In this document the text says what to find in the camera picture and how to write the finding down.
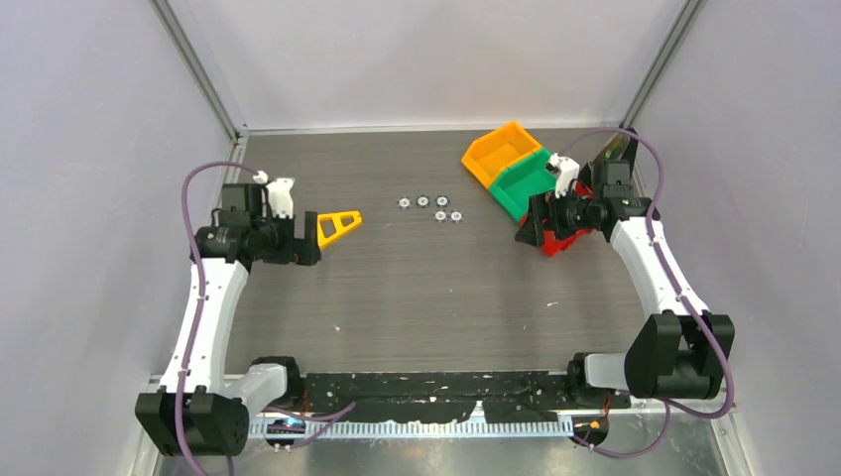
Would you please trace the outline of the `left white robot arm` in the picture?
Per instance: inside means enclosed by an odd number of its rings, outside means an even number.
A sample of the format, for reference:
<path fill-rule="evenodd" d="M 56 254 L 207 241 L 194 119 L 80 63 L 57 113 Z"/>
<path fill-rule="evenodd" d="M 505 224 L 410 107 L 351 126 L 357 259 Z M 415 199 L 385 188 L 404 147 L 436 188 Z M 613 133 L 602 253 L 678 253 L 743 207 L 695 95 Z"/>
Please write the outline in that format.
<path fill-rule="evenodd" d="M 173 356 L 159 387 L 139 395 L 135 415 L 167 456 L 236 456 L 252 419 L 274 404 L 295 409 L 304 395 L 292 357 L 258 357 L 235 382 L 225 381 L 234 313 L 254 264 L 313 266 L 321 259 L 317 215 L 296 237 L 293 178 L 233 183 L 211 222 L 194 234 L 188 303 Z"/>

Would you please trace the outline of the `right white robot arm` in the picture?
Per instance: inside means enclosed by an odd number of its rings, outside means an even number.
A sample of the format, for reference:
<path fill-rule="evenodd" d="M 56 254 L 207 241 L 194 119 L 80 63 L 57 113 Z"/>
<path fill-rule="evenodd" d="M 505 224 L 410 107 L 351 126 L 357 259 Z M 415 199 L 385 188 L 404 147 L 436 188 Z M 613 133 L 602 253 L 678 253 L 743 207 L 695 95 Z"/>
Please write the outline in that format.
<path fill-rule="evenodd" d="M 606 389 L 661 400 L 711 400 L 728 390 L 732 320 L 711 312 L 689 285 L 653 200 L 637 196 L 630 184 L 629 163 L 599 164 L 590 187 L 578 181 L 579 167 L 568 157 L 552 155 L 546 167 L 555 184 L 530 197 L 516 240 L 541 247 L 579 231 L 602 232 L 628 270 L 646 316 L 626 352 L 574 356 L 565 382 L 569 399 L 586 408 Z"/>

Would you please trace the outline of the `red plastic bin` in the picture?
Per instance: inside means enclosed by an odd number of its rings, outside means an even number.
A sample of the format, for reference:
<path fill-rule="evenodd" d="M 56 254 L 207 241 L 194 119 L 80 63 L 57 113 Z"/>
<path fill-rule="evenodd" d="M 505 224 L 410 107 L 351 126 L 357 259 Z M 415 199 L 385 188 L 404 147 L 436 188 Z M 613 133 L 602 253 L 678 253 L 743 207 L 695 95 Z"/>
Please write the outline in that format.
<path fill-rule="evenodd" d="M 592 197 L 592 191 L 577 179 L 563 196 L 556 196 L 554 190 L 532 195 L 515 240 L 542 249 L 548 257 L 565 251 L 578 237 L 592 231 L 580 224 L 576 212 L 581 199 Z"/>

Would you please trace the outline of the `yellow triangular plastic stand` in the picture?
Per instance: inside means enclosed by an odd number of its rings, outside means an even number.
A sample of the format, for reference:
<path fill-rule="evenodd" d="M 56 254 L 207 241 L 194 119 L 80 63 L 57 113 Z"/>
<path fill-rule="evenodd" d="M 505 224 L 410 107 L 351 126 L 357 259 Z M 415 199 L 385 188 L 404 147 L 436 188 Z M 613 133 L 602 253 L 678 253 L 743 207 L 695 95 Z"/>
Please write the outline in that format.
<path fill-rule="evenodd" d="M 363 224 L 358 210 L 321 213 L 317 215 L 317 244 L 323 250 Z"/>

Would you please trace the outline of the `green plastic bin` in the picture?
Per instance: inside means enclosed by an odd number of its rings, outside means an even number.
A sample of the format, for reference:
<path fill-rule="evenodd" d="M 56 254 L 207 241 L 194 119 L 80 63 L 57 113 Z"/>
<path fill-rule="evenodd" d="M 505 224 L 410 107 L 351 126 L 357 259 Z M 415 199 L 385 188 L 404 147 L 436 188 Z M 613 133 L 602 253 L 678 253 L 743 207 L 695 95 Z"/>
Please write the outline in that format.
<path fill-rule="evenodd" d="M 552 153 L 540 149 L 497 177 L 489 191 L 511 218 L 519 222 L 528 212 L 532 195 L 554 189 L 556 177 L 546 165 Z"/>

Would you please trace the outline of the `black stand with green display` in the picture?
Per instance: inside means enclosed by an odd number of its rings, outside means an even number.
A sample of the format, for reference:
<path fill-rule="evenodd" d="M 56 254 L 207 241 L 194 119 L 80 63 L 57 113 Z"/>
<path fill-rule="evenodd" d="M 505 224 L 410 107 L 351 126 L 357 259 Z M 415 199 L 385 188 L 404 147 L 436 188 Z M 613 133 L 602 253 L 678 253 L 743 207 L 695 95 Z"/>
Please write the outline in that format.
<path fill-rule="evenodd" d="M 636 165 L 636 157 L 639 149 L 639 141 L 625 134 L 614 134 L 605 144 L 603 149 L 589 161 L 585 168 L 591 170 L 597 163 L 604 161 L 626 161 L 631 171 Z"/>

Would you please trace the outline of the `orange plastic bin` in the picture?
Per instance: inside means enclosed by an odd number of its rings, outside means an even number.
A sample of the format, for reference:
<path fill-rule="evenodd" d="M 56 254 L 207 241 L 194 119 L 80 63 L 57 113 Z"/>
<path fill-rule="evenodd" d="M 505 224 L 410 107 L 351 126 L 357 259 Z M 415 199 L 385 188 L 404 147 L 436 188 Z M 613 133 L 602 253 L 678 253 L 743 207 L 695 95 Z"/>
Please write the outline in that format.
<path fill-rule="evenodd" d="M 499 175 L 542 149 L 519 122 L 510 121 L 474 140 L 461 158 L 461 165 L 486 189 Z"/>

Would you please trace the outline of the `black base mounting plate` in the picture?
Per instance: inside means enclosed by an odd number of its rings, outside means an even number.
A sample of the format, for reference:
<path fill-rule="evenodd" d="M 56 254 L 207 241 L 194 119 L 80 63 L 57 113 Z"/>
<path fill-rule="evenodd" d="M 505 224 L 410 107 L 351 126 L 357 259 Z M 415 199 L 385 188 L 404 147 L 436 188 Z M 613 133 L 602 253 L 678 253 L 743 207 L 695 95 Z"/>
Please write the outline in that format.
<path fill-rule="evenodd" d="M 350 404 L 345 421 L 463 422 L 480 409 L 488 422 L 501 423 L 545 422 L 560 411 L 625 410 L 631 401 L 549 371 L 357 372 L 308 373 L 268 408 L 326 417 Z"/>

